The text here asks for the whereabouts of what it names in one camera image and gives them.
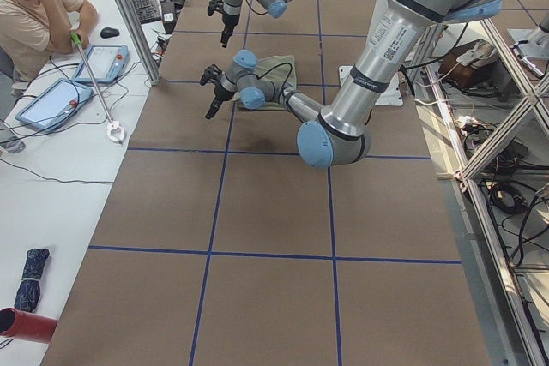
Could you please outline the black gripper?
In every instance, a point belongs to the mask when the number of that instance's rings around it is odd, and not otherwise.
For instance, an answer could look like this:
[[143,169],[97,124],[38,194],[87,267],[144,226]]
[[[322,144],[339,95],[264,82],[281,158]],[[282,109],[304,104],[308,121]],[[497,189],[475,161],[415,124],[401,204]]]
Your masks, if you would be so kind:
[[205,115],[206,119],[213,119],[222,107],[223,102],[229,101],[237,92],[236,84],[226,76],[218,76],[214,81],[214,99]]
[[222,16],[224,29],[221,33],[220,43],[223,48],[227,48],[230,38],[233,36],[234,28],[239,24],[239,14],[230,15],[224,13]]

